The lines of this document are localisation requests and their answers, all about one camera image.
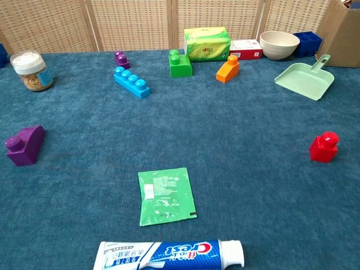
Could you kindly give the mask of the red and white box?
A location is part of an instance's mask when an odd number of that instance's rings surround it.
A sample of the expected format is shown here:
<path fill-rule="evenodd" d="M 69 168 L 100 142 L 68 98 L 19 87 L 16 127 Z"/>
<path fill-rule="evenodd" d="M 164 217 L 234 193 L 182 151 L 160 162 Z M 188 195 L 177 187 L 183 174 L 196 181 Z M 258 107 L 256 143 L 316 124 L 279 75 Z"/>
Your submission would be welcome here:
<path fill-rule="evenodd" d="M 229 54 L 238 60 L 256 60 L 262 56 L 262 47 L 256 39 L 232 40 Z"/>

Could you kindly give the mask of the green sachet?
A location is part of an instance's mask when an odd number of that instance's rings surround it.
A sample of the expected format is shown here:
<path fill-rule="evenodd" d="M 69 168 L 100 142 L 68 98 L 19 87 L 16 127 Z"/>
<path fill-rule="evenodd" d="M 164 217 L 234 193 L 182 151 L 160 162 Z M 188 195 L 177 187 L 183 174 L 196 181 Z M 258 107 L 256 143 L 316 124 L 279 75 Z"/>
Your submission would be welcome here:
<path fill-rule="evenodd" d="M 141 192 L 141 227 L 197 217 L 186 168 L 138 173 Z"/>

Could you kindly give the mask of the dark blue lego block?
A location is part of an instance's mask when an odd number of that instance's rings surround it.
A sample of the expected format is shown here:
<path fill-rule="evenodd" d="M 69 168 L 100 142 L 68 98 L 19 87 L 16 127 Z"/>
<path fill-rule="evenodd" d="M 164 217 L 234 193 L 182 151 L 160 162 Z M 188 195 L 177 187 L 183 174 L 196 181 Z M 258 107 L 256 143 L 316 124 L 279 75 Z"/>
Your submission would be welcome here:
<path fill-rule="evenodd" d="M 293 52 L 296 57 L 313 56 L 319 49 L 322 38 L 312 31 L 294 33 L 300 40 L 299 45 Z"/>

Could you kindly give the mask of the purple sloped one-stud block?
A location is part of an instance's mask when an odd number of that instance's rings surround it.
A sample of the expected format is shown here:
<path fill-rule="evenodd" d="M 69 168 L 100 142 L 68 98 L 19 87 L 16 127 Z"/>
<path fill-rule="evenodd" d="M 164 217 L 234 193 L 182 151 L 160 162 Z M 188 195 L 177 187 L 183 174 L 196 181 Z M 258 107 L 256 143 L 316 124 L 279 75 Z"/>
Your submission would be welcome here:
<path fill-rule="evenodd" d="M 18 167 L 35 164 L 44 134 L 45 130 L 41 125 L 23 128 L 17 135 L 6 139 L 6 155 Z"/>

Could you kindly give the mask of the small purple two-stud block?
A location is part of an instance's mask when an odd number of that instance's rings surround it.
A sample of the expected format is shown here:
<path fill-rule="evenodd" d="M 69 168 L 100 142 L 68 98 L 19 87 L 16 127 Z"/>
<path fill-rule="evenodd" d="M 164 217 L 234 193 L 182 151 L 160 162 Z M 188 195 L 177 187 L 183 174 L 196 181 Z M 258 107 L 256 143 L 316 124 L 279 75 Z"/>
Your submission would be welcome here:
<path fill-rule="evenodd" d="M 126 54 L 121 50 L 115 51 L 114 59 L 117 66 L 121 66 L 125 69 L 129 69 L 131 67 L 129 61 L 127 60 Z"/>

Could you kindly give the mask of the cardboard box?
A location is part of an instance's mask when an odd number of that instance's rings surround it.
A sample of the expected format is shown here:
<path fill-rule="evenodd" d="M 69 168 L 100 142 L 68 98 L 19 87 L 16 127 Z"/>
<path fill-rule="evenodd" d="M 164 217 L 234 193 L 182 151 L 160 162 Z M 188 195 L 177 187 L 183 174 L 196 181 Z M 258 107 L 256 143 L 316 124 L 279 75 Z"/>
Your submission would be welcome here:
<path fill-rule="evenodd" d="M 330 55 L 326 65 L 360 68 L 360 0 L 357 8 L 347 8 L 342 0 L 330 0 L 319 24 L 317 35 L 322 43 L 316 58 Z"/>

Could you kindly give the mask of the wicker folding screen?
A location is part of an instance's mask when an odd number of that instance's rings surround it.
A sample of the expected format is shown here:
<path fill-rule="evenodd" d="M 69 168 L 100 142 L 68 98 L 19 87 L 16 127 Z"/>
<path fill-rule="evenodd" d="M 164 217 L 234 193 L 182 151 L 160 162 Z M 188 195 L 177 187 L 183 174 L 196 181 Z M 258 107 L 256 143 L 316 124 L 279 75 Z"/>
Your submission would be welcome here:
<path fill-rule="evenodd" d="M 182 48 L 184 30 L 225 27 L 233 40 L 267 30 L 315 32 L 331 0 L 0 0 L 9 53 Z"/>

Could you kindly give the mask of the blue carpet table cover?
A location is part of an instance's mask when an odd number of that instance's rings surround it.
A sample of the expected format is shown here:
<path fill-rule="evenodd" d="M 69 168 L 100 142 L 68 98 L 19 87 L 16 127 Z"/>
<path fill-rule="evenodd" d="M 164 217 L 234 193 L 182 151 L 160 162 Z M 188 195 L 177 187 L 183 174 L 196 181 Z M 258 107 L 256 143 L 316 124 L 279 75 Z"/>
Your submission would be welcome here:
<path fill-rule="evenodd" d="M 53 86 L 0 69 L 0 270 L 92 270 L 101 241 L 238 239 L 231 270 L 360 270 L 360 69 L 330 67 L 318 101 L 276 85 L 298 61 L 220 62 L 171 78 L 167 51 L 128 52 L 151 94 L 116 84 L 112 52 L 43 55 Z M 5 141 L 41 125 L 33 165 Z M 310 159 L 335 132 L 329 163 Z M 139 172 L 186 168 L 196 218 L 140 226 Z"/>

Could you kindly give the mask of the blue white toothpaste tube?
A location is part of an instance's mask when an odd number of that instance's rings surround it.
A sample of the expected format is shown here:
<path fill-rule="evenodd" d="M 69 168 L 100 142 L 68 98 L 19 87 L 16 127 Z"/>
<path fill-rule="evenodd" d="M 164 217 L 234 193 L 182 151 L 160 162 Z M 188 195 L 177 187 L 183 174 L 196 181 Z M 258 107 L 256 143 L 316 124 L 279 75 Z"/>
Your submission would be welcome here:
<path fill-rule="evenodd" d="M 239 240 L 100 243 L 93 270 L 225 270 L 245 265 Z"/>

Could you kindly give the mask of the green tissue pack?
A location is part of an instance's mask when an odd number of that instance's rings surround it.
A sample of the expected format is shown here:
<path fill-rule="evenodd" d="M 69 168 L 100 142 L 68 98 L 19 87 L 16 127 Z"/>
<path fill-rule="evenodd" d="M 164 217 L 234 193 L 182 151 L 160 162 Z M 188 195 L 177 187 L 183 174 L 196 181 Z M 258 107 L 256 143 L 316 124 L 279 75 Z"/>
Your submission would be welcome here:
<path fill-rule="evenodd" d="M 226 61 L 231 39 L 225 27 L 184 30 L 184 52 L 191 62 Z"/>

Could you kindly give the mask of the orange sloped one-stud block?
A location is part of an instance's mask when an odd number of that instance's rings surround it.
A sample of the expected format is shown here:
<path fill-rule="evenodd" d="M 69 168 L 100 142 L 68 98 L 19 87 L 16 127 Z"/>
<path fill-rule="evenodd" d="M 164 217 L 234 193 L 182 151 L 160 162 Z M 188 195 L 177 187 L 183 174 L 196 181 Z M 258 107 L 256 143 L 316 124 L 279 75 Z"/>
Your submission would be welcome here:
<path fill-rule="evenodd" d="M 227 61 L 216 73 L 216 80 L 227 83 L 239 74 L 240 63 L 237 56 L 229 55 Z"/>

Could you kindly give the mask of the green two-stud block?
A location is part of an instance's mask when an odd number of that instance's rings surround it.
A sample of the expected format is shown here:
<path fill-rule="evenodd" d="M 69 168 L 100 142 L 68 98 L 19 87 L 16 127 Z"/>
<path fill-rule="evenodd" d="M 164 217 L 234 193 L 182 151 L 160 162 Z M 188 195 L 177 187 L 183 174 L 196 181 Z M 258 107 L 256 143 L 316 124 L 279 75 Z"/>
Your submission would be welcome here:
<path fill-rule="evenodd" d="M 193 76 L 192 66 L 187 55 L 179 54 L 177 49 L 171 49 L 168 59 L 171 78 Z"/>

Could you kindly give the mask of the red small block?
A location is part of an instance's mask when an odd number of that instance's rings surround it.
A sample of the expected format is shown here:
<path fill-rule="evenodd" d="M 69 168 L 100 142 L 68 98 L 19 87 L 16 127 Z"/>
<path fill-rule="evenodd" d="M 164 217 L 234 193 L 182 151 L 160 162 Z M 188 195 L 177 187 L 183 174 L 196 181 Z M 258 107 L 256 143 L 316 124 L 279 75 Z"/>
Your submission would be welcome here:
<path fill-rule="evenodd" d="M 339 136 L 335 132 L 327 131 L 317 136 L 309 148 L 310 159 L 317 162 L 329 163 L 338 153 Z"/>

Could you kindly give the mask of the light green dustpan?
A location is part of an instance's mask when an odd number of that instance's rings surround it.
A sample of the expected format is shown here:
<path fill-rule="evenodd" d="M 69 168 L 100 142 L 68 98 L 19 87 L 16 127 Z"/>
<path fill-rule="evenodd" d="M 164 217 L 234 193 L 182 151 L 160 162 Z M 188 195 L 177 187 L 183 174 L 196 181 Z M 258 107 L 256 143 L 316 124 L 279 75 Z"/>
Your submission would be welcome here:
<path fill-rule="evenodd" d="M 330 55 L 322 55 L 312 66 L 304 63 L 292 64 L 277 76 L 274 82 L 295 93 L 318 101 L 334 81 L 334 76 L 330 72 L 322 70 L 323 65 L 330 58 Z"/>

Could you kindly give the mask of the beige bowl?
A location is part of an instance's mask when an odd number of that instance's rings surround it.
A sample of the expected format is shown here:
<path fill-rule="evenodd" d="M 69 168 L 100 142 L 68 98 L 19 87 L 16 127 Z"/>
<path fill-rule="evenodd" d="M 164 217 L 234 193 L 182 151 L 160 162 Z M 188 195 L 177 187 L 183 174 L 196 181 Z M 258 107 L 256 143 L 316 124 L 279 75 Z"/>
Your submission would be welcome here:
<path fill-rule="evenodd" d="M 265 31 L 259 37 L 264 55 L 271 60 L 289 57 L 300 44 L 300 39 L 283 31 Z"/>

